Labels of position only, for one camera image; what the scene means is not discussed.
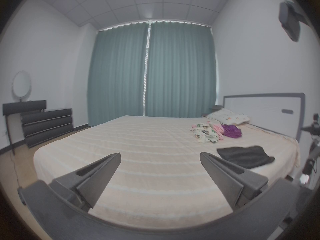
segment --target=black cloth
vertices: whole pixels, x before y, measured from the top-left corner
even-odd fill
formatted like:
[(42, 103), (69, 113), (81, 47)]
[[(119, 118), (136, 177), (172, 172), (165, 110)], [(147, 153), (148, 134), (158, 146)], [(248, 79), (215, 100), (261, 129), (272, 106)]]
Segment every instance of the black cloth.
[(275, 160), (273, 156), (268, 156), (261, 146), (234, 146), (217, 148), (217, 151), (221, 158), (246, 169), (267, 165)]

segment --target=teal curtain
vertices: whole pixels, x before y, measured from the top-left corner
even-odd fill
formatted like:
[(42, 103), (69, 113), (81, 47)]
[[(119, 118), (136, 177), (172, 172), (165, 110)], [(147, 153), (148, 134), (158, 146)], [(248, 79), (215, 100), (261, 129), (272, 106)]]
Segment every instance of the teal curtain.
[(146, 116), (193, 118), (216, 98), (216, 65), (210, 28), (178, 22), (151, 25)]
[(147, 23), (98, 32), (88, 78), (89, 125), (143, 115)]

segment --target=white headboard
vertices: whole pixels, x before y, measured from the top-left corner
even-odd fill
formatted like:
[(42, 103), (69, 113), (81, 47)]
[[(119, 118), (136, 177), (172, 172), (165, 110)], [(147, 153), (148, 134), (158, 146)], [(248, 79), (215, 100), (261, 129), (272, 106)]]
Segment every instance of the white headboard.
[(250, 124), (300, 140), (305, 111), (304, 93), (263, 93), (223, 97), (223, 107), (246, 114)]

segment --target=mattress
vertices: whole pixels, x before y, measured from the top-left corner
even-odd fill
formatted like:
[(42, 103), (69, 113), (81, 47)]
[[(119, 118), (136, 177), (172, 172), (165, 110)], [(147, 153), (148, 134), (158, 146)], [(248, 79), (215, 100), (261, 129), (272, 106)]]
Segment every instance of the mattress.
[(269, 183), (299, 166), (298, 142), (249, 124), (242, 137), (199, 143), (191, 125), (207, 118), (123, 116), (52, 142), (34, 154), (39, 179), (52, 179), (112, 153), (122, 162), (89, 213), (105, 221), (136, 228), (171, 229), (203, 224), (232, 212), (200, 163), (201, 152), (262, 146), (271, 164), (252, 171)]

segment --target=tile floor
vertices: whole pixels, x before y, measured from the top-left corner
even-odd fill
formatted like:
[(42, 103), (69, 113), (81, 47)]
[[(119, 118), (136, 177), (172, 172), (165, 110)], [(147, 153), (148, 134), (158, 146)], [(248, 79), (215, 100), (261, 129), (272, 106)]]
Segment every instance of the tile floor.
[(63, 139), (74, 133), (75, 131), (70, 132), (32, 148), (28, 148), (27, 145), (19, 146), (15, 149), (15, 156), (12, 154), (12, 151), (0, 155), (0, 187), (2, 186), (0, 190), (9, 198), (9, 201), (25, 223), (43, 240), (51, 238), (34, 219), (29, 209), (21, 203), (17, 192), (18, 182), (14, 164), (19, 185), (23, 188), (30, 185), (38, 179), (33, 165), (33, 155), (35, 151), (48, 143)]

